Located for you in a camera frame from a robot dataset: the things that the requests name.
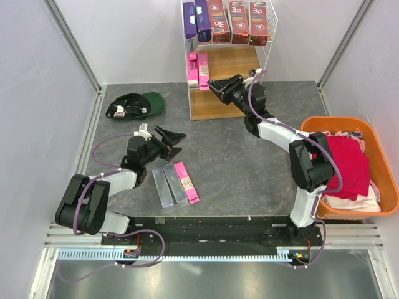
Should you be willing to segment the red toothpaste box silver side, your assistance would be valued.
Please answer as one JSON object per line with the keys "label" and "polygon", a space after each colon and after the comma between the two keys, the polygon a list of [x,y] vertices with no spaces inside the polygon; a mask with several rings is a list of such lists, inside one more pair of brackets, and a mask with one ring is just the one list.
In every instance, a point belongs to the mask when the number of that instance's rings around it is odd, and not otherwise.
{"label": "red toothpaste box silver side", "polygon": [[211,22],[211,41],[213,44],[225,44],[230,41],[230,29],[222,0],[206,2]]}

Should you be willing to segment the silver toothpaste box left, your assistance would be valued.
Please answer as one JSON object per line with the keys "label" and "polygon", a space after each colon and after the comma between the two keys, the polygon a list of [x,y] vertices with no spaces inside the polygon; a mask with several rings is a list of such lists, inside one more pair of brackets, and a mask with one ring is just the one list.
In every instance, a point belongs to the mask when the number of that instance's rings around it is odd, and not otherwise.
{"label": "silver toothpaste box left", "polygon": [[173,206],[173,198],[163,169],[156,168],[152,171],[152,174],[162,208]]}

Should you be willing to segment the pink toothpaste box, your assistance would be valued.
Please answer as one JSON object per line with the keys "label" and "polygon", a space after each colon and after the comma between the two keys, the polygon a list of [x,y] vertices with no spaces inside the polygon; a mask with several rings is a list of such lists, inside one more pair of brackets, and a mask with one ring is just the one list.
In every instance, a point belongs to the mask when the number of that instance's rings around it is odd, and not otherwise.
{"label": "pink toothpaste box", "polygon": [[186,193],[186,196],[188,198],[188,202],[190,204],[196,204],[197,202],[200,201],[198,193],[190,179],[190,176],[186,170],[186,167],[183,162],[179,162],[174,164],[175,171],[180,179],[180,182],[183,186],[183,189]]}
{"label": "pink toothpaste box", "polygon": [[209,90],[209,60],[207,53],[198,54],[198,85],[200,90]]}
{"label": "pink toothpaste box", "polygon": [[195,51],[188,54],[188,85],[190,88],[199,87],[198,55]]}

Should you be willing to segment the green black baseball cap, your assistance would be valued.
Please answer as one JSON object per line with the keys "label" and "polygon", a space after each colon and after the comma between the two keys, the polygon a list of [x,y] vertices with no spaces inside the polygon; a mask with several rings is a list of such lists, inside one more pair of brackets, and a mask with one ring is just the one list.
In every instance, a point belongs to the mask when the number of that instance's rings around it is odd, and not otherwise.
{"label": "green black baseball cap", "polygon": [[128,93],[116,98],[108,106],[105,116],[113,120],[145,120],[162,114],[165,107],[165,100],[159,93]]}

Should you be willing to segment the orange plastic basket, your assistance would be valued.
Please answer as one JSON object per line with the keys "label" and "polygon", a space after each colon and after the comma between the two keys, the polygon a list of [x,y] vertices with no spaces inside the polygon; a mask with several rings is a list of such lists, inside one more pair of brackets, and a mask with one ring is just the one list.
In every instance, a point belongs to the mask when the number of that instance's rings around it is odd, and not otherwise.
{"label": "orange plastic basket", "polygon": [[389,216],[398,210],[398,188],[374,129],[365,121],[355,117],[313,116],[301,124],[302,131],[360,131],[365,141],[365,155],[369,160],[370,177],[380,190],[380,212],[358,212],[333,209],[321,202],[317,217],[328,220],[363,220]]}

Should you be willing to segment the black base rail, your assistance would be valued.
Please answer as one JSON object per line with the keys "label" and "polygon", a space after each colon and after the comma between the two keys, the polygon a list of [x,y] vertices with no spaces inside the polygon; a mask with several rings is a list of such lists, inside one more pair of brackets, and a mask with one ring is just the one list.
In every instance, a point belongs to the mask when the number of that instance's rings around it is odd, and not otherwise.
{"label": "black base rail", "polygon": [[247,256],[274,255],[279,247],[316,248],[320,228],[297,230],[286,216],[132,217],[128,231],[139,236],[102,237],[102,245],[137,245],[142,255]]}

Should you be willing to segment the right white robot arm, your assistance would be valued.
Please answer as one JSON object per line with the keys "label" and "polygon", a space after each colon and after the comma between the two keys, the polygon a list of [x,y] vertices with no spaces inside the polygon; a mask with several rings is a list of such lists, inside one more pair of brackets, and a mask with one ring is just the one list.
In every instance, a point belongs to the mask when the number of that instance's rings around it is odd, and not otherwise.
{"label": "right white robot arm", "polygon": [[321,197],[339,170],[324,133],[297,130],[268,112],[265,88],[256,83],[261,74],[258,69],[247,79],[237,74],[223,80],[208,80],[207,84],[221,103],[233,104],[244,113],[248,132],[289,153],[297,192],[285,235],[290,244],[300,245],[313,232]]}

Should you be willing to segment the red cloth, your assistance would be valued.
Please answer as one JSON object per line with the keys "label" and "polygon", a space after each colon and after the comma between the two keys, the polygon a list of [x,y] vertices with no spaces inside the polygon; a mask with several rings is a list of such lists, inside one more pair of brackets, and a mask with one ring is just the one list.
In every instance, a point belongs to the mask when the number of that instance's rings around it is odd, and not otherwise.
{"label": "red cloth", "polygon": [[343,183],[339,192],[327,192],[325,195],[351,201],[356,201],[357,196],[368,196],[369,160],[359,142],[346,136],[327,136],[327,142]]}

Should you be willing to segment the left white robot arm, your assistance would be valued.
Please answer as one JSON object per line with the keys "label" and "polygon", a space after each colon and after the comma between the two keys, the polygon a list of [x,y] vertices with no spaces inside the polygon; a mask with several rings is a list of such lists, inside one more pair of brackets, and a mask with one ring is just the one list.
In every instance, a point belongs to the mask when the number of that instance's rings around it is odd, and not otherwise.
{"label": "left white robot arm", "polygon": [[176,145],[186,138],[160,126],[155,127],[160,139],[141,124],[127,143],[127,154],[108,173],[97,176],[75,174],[65,190],[55,213],[56,224],[72,229],[75,235],[115,234],[123,245],[132,244],[137,230],[129,225],[128,216],[107,210],[109,197],[139,187],[147,175],[146,165],[160,158],[171,161],[181,148]]}

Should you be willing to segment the pink white clothes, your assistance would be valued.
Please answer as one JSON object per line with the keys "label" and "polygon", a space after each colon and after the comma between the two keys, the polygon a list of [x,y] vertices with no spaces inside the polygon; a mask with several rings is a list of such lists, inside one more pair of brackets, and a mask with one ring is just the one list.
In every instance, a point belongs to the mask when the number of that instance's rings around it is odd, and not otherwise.
{"label": "pink white clothes", "polygon": [[[361,133],[354,131],[339,131],[335,134],[327,133],[327,136],[346,136],[359,142],[362,152],[365,151],[365,142],[361,137]],[[347,211],[359,211],[359,212],[380,212],[380,191],[375,183],[370,178],[370,184],[368,189],[368,196],[357,196],[356,201],[349,199],[340,199],[334,196],[323,195],[322,200],[333,209],[341,209]]]}

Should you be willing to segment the silver toothpaste box right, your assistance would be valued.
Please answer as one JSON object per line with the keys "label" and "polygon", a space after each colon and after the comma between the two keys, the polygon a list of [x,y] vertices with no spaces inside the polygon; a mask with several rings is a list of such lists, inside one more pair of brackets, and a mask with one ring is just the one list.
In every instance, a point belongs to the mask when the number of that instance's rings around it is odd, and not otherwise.
{"label": "silver toothpaste box right", "polygon": [[174,164],[170,163],[163,166],[163,172],[166,176],[166,180],[172,192],[173,198],[177,204],[183,204],[188,202],[187,195],[183,188],[183,185],[177,175]]}

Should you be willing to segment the silver R&O toothpaste box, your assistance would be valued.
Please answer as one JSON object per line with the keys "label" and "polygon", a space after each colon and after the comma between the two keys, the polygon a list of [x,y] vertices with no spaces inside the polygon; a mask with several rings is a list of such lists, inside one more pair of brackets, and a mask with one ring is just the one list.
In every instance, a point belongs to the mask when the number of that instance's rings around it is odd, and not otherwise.
{"label": "silver R&O toothpaste box", "polygon": [[206,0],[195,0],[196,26],[199,42],[211,41],[211,21]]}

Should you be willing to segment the purple toothpaste box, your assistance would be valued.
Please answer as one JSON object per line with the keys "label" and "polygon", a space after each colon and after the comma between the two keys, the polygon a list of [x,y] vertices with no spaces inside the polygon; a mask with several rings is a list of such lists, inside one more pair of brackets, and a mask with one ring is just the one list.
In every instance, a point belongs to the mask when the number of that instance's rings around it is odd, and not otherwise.
{"label": "purple toothpaste box", "polygon": [[194,2],[183,3],[183,24],[186,40],[190,40],[197,35],[195,8]]}

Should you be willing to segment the red 3D toothpaste box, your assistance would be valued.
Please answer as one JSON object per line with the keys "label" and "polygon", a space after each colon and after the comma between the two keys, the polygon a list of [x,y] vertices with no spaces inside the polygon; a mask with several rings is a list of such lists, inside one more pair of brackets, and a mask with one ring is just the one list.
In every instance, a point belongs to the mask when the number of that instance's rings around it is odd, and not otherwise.
{"label": "red 3D toothpaste box", "polygon": [[249,23],[246,8],[242,1],[228,1],[228,16],[231,30],[231,43],[249,44]]}
{"label": "red 3D toothpaste box", "polygon": [[266,4],[251,2],[249,5],[250,38],[249,45],[264,47],[267,44],[269,30],[267,27]]}

